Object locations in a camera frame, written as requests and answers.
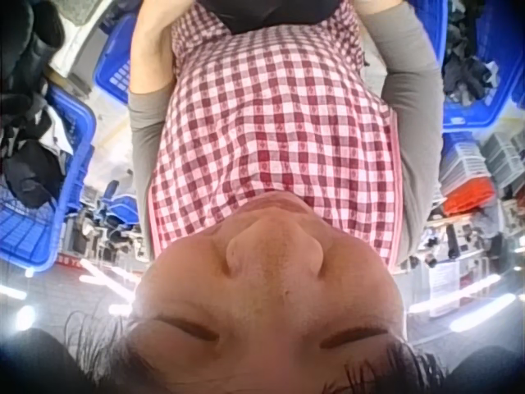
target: gingham pattern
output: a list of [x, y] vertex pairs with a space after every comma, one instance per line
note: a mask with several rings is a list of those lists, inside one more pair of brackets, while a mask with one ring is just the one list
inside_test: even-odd
[[353, 8], [342, 2], [315, 26], [232, 36], [195, 5], [173, 39], [178, 82], [150, 190], [156, 254], [257, 195], [287, 190], [389, 263], [401, 198], [395, 117], [359, 76]]

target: pink apron trim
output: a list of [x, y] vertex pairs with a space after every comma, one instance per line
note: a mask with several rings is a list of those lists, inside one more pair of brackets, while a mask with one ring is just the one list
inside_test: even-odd
[[391, 110], [390, 115], [390, 136], [392, 143], [392, 167], [394, 169], [395, 220], [392, 251], [390, 252], [390, 261], [388, 263], [389, 269], [397, 264], [399, 243], [401, 242], [401, 232], [403, 229], [403, 168], [401, 166], [401, 150], [399, 148], [397, 113], [395, 113], [394, 109]]
[[148, 192], [148, 220], [151, 233], [151, 247], [153, 249], [153, 257], [156, 259], [161, 253], [161, 242], [158, 235], [157, 221], [155, 220], [155, 209], [153, 207], [153, 193], [151, 186]]

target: apron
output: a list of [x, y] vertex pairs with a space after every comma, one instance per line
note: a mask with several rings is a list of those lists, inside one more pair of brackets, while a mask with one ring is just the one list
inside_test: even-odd
[[352, 6], [342, 2], [317, 25], [232, 35], [194, 4], [172, 35], [177, 83], [148, 198], [155, 257], [282, 190], [395, 264], [397, 121], [359, 75]]

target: bare skin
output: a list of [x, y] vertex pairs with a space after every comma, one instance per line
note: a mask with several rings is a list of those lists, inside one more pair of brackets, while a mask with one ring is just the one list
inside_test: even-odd
[[[360, 2], [372, 13], [400, 0]], [[134, 93], [173, 83], [168, 26], [191, 3], [144, 1], [131, 54]], [[164, 250], [134, 310], [129, 343], [183, 393], [319, 394], [347, 382], [345, 368], [385, 368], [404, 327], [398, 289], [376, 251], [285, 192]]]

